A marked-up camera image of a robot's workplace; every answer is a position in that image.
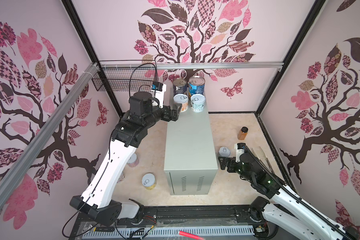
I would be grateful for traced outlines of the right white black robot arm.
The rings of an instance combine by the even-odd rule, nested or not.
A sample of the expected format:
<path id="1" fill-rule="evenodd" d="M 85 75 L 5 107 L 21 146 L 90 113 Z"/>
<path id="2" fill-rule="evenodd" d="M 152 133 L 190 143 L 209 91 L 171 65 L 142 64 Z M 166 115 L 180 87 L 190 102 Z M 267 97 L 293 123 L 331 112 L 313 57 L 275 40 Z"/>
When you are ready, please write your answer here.
<path id="1" fill-rule="evenodd" d="M 355 228 L 344 227 L 323 215 L 282 183 L 252 153 L 242 153 L 239 158 L 219 157 L 218 160 L 222 170 L 239 174 L 262 194 L 249 209 L 254 221 L 271 222 L 300 240 L 358 239 Z"/>

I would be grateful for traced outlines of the dark label tin can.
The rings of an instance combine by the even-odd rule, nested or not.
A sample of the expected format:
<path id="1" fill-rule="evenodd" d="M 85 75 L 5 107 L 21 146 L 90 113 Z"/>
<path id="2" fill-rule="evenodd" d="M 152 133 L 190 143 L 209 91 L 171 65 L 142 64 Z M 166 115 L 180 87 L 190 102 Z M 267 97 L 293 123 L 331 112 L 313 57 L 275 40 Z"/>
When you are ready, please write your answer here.
<path id="1" fill-rule="evenodd" d="M 188 92 L 188 83 L 185 79 L 177 78 L 173 81 L 174 96 L 178 94 L 186 95 Z"/>

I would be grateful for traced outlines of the orange label can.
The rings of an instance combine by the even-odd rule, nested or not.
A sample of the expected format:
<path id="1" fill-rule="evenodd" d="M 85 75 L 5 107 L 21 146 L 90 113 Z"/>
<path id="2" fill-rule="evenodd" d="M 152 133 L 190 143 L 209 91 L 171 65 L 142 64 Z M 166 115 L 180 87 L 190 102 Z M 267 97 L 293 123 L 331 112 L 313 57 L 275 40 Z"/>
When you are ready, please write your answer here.
<path id="1" fill-rule="evenodd" d="M 189 106 L 189 98 L 185 94 L 177 94 L 174 96 L 174 103 L 180 104 L 180 113 L 185 112 Z"/>

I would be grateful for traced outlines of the patterned can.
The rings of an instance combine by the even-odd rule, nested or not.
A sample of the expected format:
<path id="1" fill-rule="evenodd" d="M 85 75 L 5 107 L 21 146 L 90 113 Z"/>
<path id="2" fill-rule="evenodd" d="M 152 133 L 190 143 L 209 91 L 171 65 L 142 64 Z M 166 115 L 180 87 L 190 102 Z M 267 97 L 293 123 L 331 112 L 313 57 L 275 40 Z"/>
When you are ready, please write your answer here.
<path id="1" fill-rule="evenodd" d="M 202 94 L 194 94 L 191 96 L 191 109 L 195 113 L 200 113 L 204 110 L 206 98 Z"/>

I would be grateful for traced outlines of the yellow label tin can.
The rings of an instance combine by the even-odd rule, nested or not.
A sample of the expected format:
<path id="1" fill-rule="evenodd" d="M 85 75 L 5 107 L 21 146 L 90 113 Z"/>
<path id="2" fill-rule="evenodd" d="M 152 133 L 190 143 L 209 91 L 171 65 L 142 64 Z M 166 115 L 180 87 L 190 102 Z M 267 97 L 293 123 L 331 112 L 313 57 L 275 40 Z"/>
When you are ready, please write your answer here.
<path id="1" fill-rule="evenodd" d="M 147 189 L 147 190 L 153 190 L 156 185 L 156 177 L 154 174 L 152 173 L 147 173 L 142 177 L 142 185 Z"/>

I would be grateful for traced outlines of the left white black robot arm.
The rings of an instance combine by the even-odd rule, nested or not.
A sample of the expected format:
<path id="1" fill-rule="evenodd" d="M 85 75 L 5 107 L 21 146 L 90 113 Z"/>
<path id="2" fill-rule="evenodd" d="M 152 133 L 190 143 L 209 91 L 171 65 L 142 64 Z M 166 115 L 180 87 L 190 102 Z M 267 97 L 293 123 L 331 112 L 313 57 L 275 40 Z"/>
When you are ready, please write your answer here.
<path id="1" fill-rule="evenodd" d="M 136 202 L 112 200 L 113 191 L 128 160 L 147 136 L 148 129 L 160 120 L 177 121 L 181 105 L 159 107 L 148 101 L 142 107 L 133 106 L 132 109 L 124 114 L 112 131 L 106 157 L 92 182 L 81 195 L 73 196 L 70 201 L 70 206 L 78 212 L 107 227 L 118 219 L 135 218 L 142 208 Z"/>

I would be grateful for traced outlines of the blue label tin can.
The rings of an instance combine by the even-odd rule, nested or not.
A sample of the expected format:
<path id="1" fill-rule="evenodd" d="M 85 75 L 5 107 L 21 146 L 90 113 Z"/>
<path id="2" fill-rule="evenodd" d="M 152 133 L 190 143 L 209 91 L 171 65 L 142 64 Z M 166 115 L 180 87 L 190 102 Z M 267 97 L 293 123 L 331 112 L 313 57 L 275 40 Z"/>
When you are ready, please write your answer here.
<path id="1" fill-rule="evenodd" d="M 204 95 L 205 79 L 201 76 L 190 77 L 188 81 L 189 97 L 200 94 Z"/>

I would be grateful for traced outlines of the white can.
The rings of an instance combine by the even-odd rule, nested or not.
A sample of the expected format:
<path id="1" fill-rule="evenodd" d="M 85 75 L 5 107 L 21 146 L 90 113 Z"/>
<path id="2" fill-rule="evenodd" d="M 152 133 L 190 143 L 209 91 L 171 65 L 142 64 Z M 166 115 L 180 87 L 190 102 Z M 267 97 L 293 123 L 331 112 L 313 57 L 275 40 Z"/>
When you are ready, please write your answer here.
<path id="1" fill-rule="evenodd" d="M 225 157 L 225 158 L 227 158 L 227 157 L 229 157 L 230 155 L 231 155 L 231 151 L 230 151 L 229 148 L 227 148 L 227 147 L 220 147 L 219 152 L 218 152 L 218 156 L 219 156 L 219 157 Z"/>

